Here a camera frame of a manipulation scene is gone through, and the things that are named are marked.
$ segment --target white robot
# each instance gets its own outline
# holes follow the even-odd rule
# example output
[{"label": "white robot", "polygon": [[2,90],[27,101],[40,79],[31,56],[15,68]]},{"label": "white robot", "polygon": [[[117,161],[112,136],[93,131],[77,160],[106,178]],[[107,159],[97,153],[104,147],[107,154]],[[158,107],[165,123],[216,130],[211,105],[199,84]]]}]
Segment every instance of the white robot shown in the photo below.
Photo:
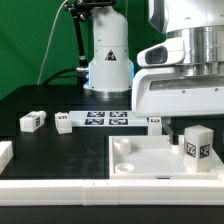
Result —
[{"label": "white robot", "polygon": [[[128,52],[128,23],[113,9],[115,0],[76,0],[66,4],[73,17],[80,55],[80,68],[88,72],[85,93],[103,98],[130,95],[133,63]],[[93,19],[94,58],[88,64],[81,37],[80,21]]]},{"label": "white robot", "polygon": [[94,58],[84,89],[104,98],[128,95],[134,75],[128,53],[127,20],[112,6],[95,8],[92,13]]},{"label": "white robot", "polygon": [[139,117],[224,113],[224,1],[148,0],[167,40],[139,53],[132,109]]}]

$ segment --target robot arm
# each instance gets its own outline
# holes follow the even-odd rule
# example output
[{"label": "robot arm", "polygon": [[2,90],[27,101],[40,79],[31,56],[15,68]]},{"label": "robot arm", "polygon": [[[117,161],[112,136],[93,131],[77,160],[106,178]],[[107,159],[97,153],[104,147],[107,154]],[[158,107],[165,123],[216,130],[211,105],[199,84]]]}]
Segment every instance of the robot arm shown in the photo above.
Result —
[{"label": "robot arm", "polygon": [[224,1],[148,2],[149,22],[167,40],[138,55],[144,69],[133,82],[133,112],[141,117],[223,114]]}]

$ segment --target white block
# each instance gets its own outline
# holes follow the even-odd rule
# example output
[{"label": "white block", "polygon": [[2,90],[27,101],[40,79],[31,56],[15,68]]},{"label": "white block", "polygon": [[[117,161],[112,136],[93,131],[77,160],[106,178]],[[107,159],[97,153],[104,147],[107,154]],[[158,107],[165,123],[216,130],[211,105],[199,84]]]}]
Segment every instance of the white block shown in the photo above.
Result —
[{"label": "white block", "polygon": [[193,172],[211,168],[213,130],[197,125],[185,129],[184,165]]},{"label": "white block", "polygon": [[12,142],[0,142],[0,174],[13,157]]},{"label": "white block", "polygon": [[148,123],[148,135],[162,135],[162,120],[161,117],[150,117]]},{"label": "white block", "polygon": [[68,113],[55,114],[55,125],[59,134],[72,133],[72,122]]},{"label": "white block", "polygon": [[44,124],[46,113],[44,111],[32,111],[20,119],[20,130],[34,132]]}]

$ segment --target qr code sticker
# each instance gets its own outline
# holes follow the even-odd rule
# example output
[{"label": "qr code sticker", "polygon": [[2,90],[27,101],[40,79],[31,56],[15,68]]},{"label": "qr code sticker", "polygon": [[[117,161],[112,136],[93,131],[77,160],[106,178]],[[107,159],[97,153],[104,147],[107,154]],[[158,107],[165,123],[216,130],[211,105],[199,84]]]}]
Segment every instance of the qr code sticker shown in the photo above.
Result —
[{"label": "qr code sticker", "polygon": [[85,125],[104,125],[104,119],[86,119]]},{"label": "qr code sticker", "polygon": [[128,125],[128,119],[110,119],[110,125]]},{"label": "qr code sticker", "polygon": [[90,111],[88,112],[87,117],[105,117],[105,112]]},{"label": "qr code sticker", "polygon": [[128,113],[127,112],[110,112],[110,117],[127,117]]}]

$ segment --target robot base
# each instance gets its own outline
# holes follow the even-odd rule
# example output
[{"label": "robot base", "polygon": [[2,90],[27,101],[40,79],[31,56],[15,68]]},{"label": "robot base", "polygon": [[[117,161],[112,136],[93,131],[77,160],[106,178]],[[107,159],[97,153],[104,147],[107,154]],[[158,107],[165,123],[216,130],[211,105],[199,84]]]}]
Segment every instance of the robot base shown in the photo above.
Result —
[{"label": "robot base", "polygon": [[124,91],[106,92],[106,91],[97,91],[97,90],[91,89],[88,84],[85,84],[84,94],[103,98],[103,99],[126,98],[131,95],[131,88],[129,90],[124,90]]}]

